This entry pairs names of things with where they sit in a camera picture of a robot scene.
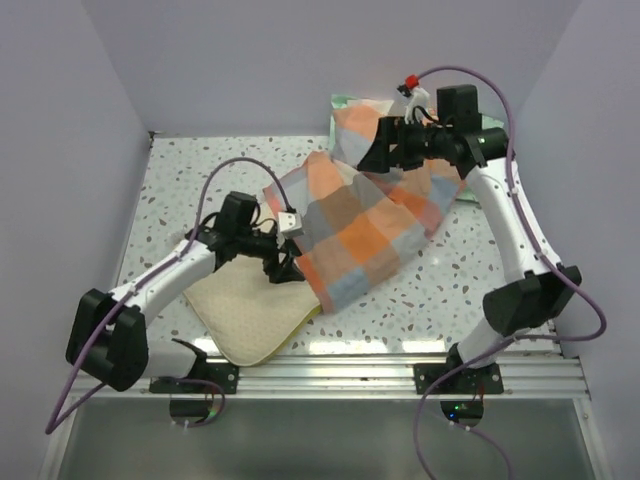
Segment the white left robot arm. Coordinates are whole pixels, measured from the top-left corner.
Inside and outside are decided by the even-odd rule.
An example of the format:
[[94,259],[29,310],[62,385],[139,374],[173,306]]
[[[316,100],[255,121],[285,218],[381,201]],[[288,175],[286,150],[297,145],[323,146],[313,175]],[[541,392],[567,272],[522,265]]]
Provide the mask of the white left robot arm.
[[200,220],[162,261],[132,282],[85,293],[66,348],[67,362],[118,392],[143,377],[157,377],[172,390],[189,393],[210,387],[213,368],[203,350],[180,339],[152,346],[147,328],[186,289],[238,256],[261,260],[272,284],[303,281],[294,242],[302,233],[300,214],[287,207],[264,230],[259,212],[254,196],[233,191],[219,211]]

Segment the cream pillow yellow trim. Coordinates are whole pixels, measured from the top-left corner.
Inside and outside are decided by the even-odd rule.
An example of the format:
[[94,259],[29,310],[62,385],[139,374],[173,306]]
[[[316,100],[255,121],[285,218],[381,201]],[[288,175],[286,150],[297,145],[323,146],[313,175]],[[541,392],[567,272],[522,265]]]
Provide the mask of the cream pillow yellow trim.
[[184,291],[220,353],[239,367],[267,362],[322,312],[306,281],[273,284],[258,259],[240,257]]

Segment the orange grey plaid pillowcase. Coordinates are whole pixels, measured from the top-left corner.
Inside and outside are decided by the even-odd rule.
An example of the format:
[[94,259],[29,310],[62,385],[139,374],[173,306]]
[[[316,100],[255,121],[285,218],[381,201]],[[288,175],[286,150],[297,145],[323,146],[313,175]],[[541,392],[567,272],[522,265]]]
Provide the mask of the orange grey plaid pillowcase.
[[296,263],[326,313],[348,306],[416,257],[465,187],[443,159],[411,171],[358,171],[381,117],[368,105],[334,110],[332,150],[310,153],[263,190],[272,212],[291,205],[300,214]]

